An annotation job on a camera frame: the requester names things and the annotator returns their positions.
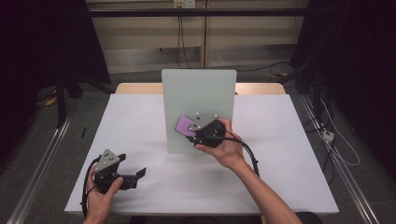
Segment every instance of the white tabletop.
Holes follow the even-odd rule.
[[[236,95],[233,130],[259,161],[261,178],[295,211],[338,212],[288,95]],[[81,213],[89,163],[106,148],[126,153],[119,173],[147,167],[137,189],[119,190],[121,215],[253,215],[260,211],[241,181],[209,155],[168,154],[162,95],[110,97],[78,182],[64,209]]]

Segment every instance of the silver floor track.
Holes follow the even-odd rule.
[[[308,99],[306,95],[300,95],[301,101],[305,107],[306,112],[308,113],[309,117],[314,121],[314,125],[316,128],[319,128],[319,123],[314,119],[314,113],[312,111],[312,103]],[[331,146],[328,144],[327,141],[324,141],[326,149],[328,152],[331,150]],[[366,196],[364,195],[363,191],[359,187],[358,183],[356,182],[355,178],[353,177],[352,173],[349,172],[347,165],[340,161],[333,153],[331,153],[331,158],[334,163],[334,166],[337,169],[338,174],[341,176],[353,202],[356,204],[359,212],[361,213],[361,217],[363,218],[364,222],[367,224],[375,224],[379,223],[378,218],[375,215],[373,207],[370,205],[369,201],[367,200]]]
[[[14,211],[12,212],[7,224],[22,224],[26,219],[31,206],[35,201],[35,196],[40,190],[41,184],[43,183],[48,169],[52,164],[53,158],[56,155],[59,145],[62,143],[67,128],[69,127],[71,118],[76,113],[78,102],[79,100],[73,100],[69,104],[70,112],[68,113],[64,124],[60,128],[55,130],[55,134],[53,135],[52,140],[49,143],[49,146],[47,147],[43,158],[41,159],[41,162],[38,164],[37,169],[35,170],[32,178],[30,179],[25,192],[18,200],[18,203],[15,206]]]

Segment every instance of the human hand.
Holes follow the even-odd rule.
[[[91,168],[87,180],[87,191],[93,189],[88,194],[88,214],[84,221],[85,224],[106,223],[108,215],[110,214],[113,197],[123,182],[122,177],[117,178],[113,184],[111,184],[107,193],[103,194],[95,187],[95,183],[93,182],[94,171],[95,166]]]
[[[219,119],[224,124],[227,131],[225,137],[241,140],[241,137],[233,133],[231,121],[227,119]],[[224,140],[218,147],[207,147],[204,145],[196,145],[195,148],[212,155],[222,166],[235,171],[240,165],[246,164],[242,145],[235,141]]]

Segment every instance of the white cable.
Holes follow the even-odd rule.
[[[329,116],[329,119],[330,119],[330,122],[332,123],[332,126],[333,126],[334,129],[337,131],[337,133],[340,134],[340,136],[344,139],[344,141],[349,145],[349,147],[352,149],[353,153],[355,153],[356,158],[358,158],[358,162],[356,162],[356,163],[351,163],[351,162],[345,161],[345,160],[341,157],[341,155],[340,155],[339,153],[335,152],[334,149],[332,149],[332,147],[330,147],[330,144],[326,141],[326,142],[328,143],[329,147],[330,147],[330,150],[331,150],[331,151],[334,153],[334,155],[335,155],[336,157],[338,157],[343,163],[348,164],[348,165],[351,165],[351,166],[357,166],[357,165],[359,165],[359,164],[361,163],[361,158],[359,157],[359,155],[358,155],[358,153],[356,152],[355,148],[353,148],[353,146],[350,145],[350,144],[348,143],[348,141],[345,139],[345,137],[344,137],[343,135],[341,135],[341,133],[338,131],[337,127],[335,127],[335,124],[334,124],[334,122],[332,121],[332,116],[330,115],[330,112],[329,112],[329,110],[327,109],[326,104],[323,102],[323,100],[322,100],[321,98],[320,98],[320,101],[323,103],[324,108],[326,109],[327,115]]]

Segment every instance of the purple object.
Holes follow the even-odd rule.
[[[187,117],[181,117],[177,123],[176,131],[178,133],[185,135],[185,136],[194,137],[196,135],[196,133],[189,130],[190,126],[193,123],[194,123],[194,121],[192,119],[189,119]]]

